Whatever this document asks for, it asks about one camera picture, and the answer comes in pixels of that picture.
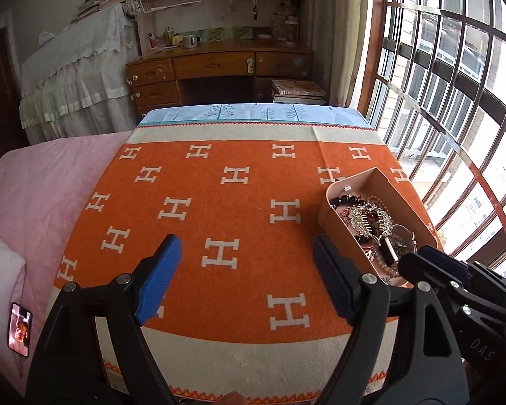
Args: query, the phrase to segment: white mug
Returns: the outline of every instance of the white mug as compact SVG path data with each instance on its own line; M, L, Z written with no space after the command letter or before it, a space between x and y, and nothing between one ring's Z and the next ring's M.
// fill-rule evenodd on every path
M195 48L200 41L200 38L195 35L184 36L184 48Z

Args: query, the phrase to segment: pink bedsheet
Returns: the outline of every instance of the pink bedsheet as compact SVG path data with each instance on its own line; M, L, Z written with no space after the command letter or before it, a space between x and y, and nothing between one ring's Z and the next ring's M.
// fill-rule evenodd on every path
M69 235L129 135L59 139L8 152L0 160L0 238L26 260L21 305L34 315L31 354ZM22 358L20 376L4 373L22 394L31 361L32 357Z

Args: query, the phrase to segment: pillow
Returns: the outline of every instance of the pillow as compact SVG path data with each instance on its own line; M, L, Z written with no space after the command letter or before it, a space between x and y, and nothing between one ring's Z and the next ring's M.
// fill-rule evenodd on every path
M21 356L7 345L11 303L20 304L23 293L25 260L0 239L0 371L10 379L20 375Z

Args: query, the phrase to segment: stack of books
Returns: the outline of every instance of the stack of books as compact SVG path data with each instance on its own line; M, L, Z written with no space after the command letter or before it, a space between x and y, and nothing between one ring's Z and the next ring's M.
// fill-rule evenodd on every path
M77 13L75 14L71 22L75 23L76 21L79 21L94 12L98 12L101 9L106 8L107 6L123 3L124 1L126 0L88 0L87 2L81 4L77 8Z
M326 93L309 80L275 80L273 100L275 104L326 105Z

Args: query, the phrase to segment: metal screw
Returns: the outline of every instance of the metal screw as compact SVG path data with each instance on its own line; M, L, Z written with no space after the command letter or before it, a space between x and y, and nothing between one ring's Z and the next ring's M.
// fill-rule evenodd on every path
M131 276L129 274L120 274L116 278L116 282L119 285L127 285L131 281Z
M431 290L431 285L428 282L418 282L416 285L418 289L422 292L429 292Z
M73 292L77 289L77 284L75 282L68 282L63 286L63 290L65 292Z
M370 273L364 274L362 280L368 285L374 285L376 283L376 276Z

